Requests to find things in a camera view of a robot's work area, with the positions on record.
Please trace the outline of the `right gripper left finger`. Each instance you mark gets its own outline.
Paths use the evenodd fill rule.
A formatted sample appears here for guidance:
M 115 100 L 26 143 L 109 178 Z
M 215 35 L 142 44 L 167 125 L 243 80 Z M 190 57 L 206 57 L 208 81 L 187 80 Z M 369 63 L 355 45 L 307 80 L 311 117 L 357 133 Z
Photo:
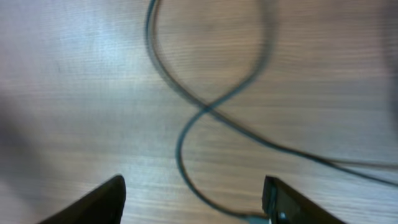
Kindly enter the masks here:
M 40 224 L 120 224 L 125 201 L 124 177 L 115 175 Z

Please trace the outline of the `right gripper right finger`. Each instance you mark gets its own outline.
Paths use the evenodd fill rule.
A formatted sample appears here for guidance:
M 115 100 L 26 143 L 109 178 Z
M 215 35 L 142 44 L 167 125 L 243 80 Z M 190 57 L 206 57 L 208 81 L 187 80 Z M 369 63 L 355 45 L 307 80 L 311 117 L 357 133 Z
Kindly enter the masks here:
M 344 224 L 277 177 L 265 177 L 262 209 L 271 223 Z

